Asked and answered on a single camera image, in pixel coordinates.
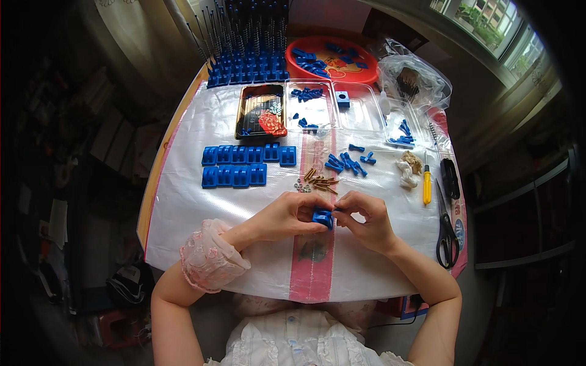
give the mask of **black scissors handle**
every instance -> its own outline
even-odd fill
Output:
[[[458,238],[456,237],[456,233],[452,228],[452,224],[450,223],[447,213],[441,215],[439,222],[439,240],[438,245],[435,248],[435,254],[438,257],[438,263],[445,269],[449,269],[452,268],[458,261],[458,256],[460,255],[460,244],[458,242]],[[455,245],[455,256],[452,251],[452,245]],[[440,247],[444,247],[445,263],[442,262],[440,257]]]

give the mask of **cable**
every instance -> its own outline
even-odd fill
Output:
[[[423,299],[421,298],[421,295],[419,294],[415,294],[415,295],[411,295],[409,301],[413,304],[417,305],[417,308],[415,309],[415,316],[413,317],[413,320],[411,321],[411,323],[389,323],[389,324],[379,324],[377,326],[371,326],[368,327],[367,329],[372,329],[372,328],[377,328],[377,327],[386,327],[386,326],[408,326],[411,325],[413,323],[415,323],[415,320],[417,319],[417,313],[419,312],[419,308],[421,307],[421,304],[424,303]]]

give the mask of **plastic bag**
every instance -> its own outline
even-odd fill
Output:
[[[445,110],[449,107],[452,84],[443,74],[414,55],[401,43],[387,37],[377,46],[371,46],[370,51],[379,57],[380,88],[387,95],[404,97],[399,92],[397,77],[403,68],[408,68],[417,74],[415,84],[419,92],[411,100],[414,110],[427,111],[433,107]]]

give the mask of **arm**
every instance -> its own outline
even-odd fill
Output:
[[[311,222],[314,206],[334,208],[315,193],[286,192],[255,216],[221,234],[222,239],[241,251],[256,241],[326,231],[324,225]],[[172,265],[157,282],[151,297],[156,365],[203,365],[189,314],[189,306],[203,294],[186,281],[181,261]]]
[[[364,246],[393,261],[430,306],[411,346],[409,361],[416,366],[453,365],[462,307],[462,293],[456,280],[394,234],[383,200],[350,191],[336,206],[342,209],[332,213],[337,225],[348,227]],[[364,216],[366,222],[354,220],[350,216],[354,212]]]

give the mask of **woman's right hand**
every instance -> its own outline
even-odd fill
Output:
[[[332,216],[338,220],[337,225],[350,229],[366,248],[386,254],[395,247],[398,237],[389,222],[384,200],[350,191],[335,206],[341,209],[332,212]],[[359,223],[350,216],[355,212],[364,216],[366,221]]]

